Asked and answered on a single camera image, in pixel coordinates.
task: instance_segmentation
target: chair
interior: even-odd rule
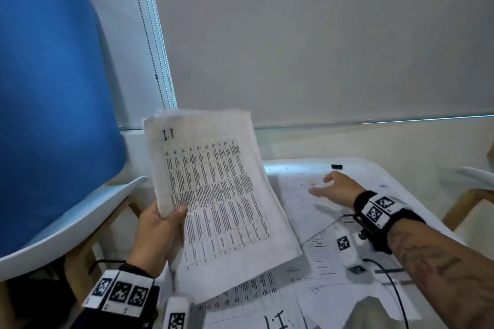
[[[491,150],[487,153],[487,157],[491,162],[494,162],[494,144]],[[494,188],[494,173],[486,170],[481,170],[472,167],[461,167],[456,170],[457,173],[475,178],[476,180],[485,183]],[[468,214],[472,212],[478,203],[483,200],[487,200],[494,204],[494,190],[488,189],[470,189],[464,192],[453,207],[443,218],[443,224],[446,225],[451,231],[455,231],[456,228],[466,219]]]
[[[89,0],[0,0],[0,281],[65,255],[78,302],[91,247],[145,180],[105,183],[124,166]],[[0,282],[0,327],[14,326]]]

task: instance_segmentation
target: white wall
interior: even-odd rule
[[[139,175],[151,178],[142,131],[123,132],[123,135],[129,159],[113,182],[128,182]],[[256,137],[265,160],[338,156],[371,159],[442,218],[460,193],[482,187],[455,174],[454,169],[461,165],[490,169],[486,153],[494,142],[494,118],[266,129],[258,130]],[[151,180],[139,194],[144,201],[152,201]],[[116,247],[123,255],[128,252],[132,239],[128,230],[136,224],[130,217],[119,219],[113,229],[119,236],[114,238],[112,248]],[[472,229],[464,229],[461,236],[474,247],[488,246],[490,242],[486,240],[490,239],[489,233],[492,236],[494,207],[481,208],[475,217],[479,220],[470,221]]]

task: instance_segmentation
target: hand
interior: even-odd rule
[[[366,189],[352,180],[349,176],[343,173],[332,171],[323,179],[325,183],[334,181],[331,186],[327,187],[310,187],[309,193],[316,197],[328,198],[333,203],[340,206],[353,208],[353,204],[357,196],[363,193]]]
[[[186,214],[187,207],[182,206],[163,220],[157,209],[157,202],[154,202],[139,217],[139,226],[127,263],[157,278],[170,258],[174,244],[179,240],[179,227]]]

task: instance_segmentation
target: person's left hand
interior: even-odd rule
[[[157,209],[157,202],[154,202],[139,216],[139,226],[127,263],[157,278],[163,271],[166,260],[172,256],[173,245],[179,241],[178,229],[186,214],[187,207],[182,206],[163,220]]]

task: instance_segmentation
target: tattooed forearm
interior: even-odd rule
[[[411,225],[392,228],[388,244],[439,316],[450,328],[494,328],[494,262]]]

